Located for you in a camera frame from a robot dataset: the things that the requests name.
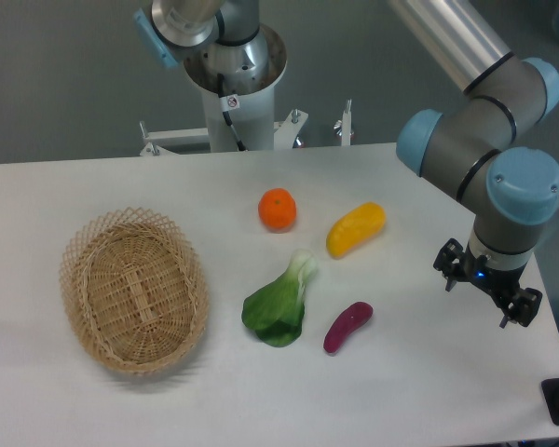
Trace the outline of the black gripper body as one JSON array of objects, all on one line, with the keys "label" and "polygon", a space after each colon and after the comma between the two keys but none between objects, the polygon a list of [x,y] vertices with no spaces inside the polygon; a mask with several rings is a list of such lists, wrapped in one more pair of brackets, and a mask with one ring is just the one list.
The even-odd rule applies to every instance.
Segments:
[{"label": "black gripper body", "polygon": [[475,258],[465,253],[455,267],[458,282],[469,282],[487,293],[500,309],[508,309],[511,299],[519,288],[524,267],[512,270],[497,270],[486,265],[484,257]]}]

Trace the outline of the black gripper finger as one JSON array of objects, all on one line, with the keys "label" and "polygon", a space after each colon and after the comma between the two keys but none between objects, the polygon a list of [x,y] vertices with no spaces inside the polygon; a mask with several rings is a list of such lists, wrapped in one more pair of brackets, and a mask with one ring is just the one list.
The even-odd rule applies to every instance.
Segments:
[{"label": "black gripper finger", "polygon": [[458,282],[466,281],[464,259],[464,249],[454,238],[450,238],[439,250],[433,268],[445,278],[446,291],[451,291]]},{"label": "black gripper finger", "polygon": [[509,323],[528,327],[538,314],[542,300],[542,292],[537,289],[519,286],[498,291],[498,308],[503,313],[499,323],[505,329]]}]

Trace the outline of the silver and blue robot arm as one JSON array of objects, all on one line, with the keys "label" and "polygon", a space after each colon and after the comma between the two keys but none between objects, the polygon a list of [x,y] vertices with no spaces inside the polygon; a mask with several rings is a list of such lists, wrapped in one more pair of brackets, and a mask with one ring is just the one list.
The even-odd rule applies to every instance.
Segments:
[{"label": "silver and blue robot arm", "polygon": [[[434,266],[449,285],[487,293],[505,322],[529,325],[542,295],[520,277],[559,201],[559,165],[515,145],[559,102],[559,74],[518,59],[466,1],[395,1],[393,10],[467,97],[452,115],[415,114],[396,154],[417,176],[475,217],[466,245],[448,241]],[[273,89],[286,66],[279,37],[255,1],[153,1],[133,16],[167,67],[183,66],[204,101],[214,152],[289,149],[305,116],[273,118]]]}]

